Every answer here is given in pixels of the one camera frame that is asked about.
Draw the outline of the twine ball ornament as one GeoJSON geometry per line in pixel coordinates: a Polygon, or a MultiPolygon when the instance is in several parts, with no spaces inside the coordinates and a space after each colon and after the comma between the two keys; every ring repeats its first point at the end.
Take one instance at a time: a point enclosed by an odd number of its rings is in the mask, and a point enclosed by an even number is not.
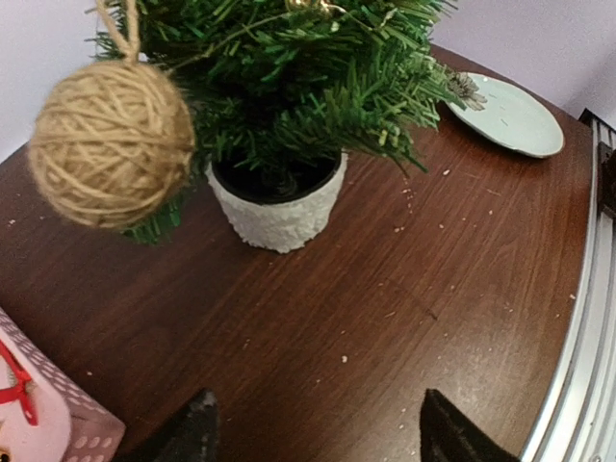
{"type": "Polygon", "coordinates": [[[121,57],[82,67],[50,91],[27,160],[39,193],[61,216],[124,230],[188,183],[195,135],[180,90],[139,58],[136,2],[125,4],[125,33],[105,2],[96,10],[121,57]]]}

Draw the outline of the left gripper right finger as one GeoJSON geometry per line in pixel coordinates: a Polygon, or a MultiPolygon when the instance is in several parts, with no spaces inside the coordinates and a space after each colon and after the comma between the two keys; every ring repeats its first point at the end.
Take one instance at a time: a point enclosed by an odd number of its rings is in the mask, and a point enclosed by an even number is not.
{"type": "Polygon", "coordinates": [[[519,462],[436,389],[426,389],[420,412],[422,462],[519,462]]]}

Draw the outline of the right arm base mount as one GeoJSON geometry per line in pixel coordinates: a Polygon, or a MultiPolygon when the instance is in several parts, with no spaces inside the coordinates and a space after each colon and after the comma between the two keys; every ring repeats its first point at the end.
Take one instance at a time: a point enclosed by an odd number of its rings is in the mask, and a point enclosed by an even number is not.
{"type": "Polygon", "coordinates": [[[601,212],[615,219],[615,129],[588,109],[578,120],[597,136],[598,205],[601,212]]]}

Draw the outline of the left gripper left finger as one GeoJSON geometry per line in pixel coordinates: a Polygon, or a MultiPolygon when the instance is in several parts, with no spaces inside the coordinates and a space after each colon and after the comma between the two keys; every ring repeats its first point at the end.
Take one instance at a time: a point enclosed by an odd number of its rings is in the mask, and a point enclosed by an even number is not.
{"type": "Polygon", "coordinates": [[[203,389],[138,447],[115,455],[113,460],[216,461],[218,429],[218,400],[211,390],[203,389]]]}

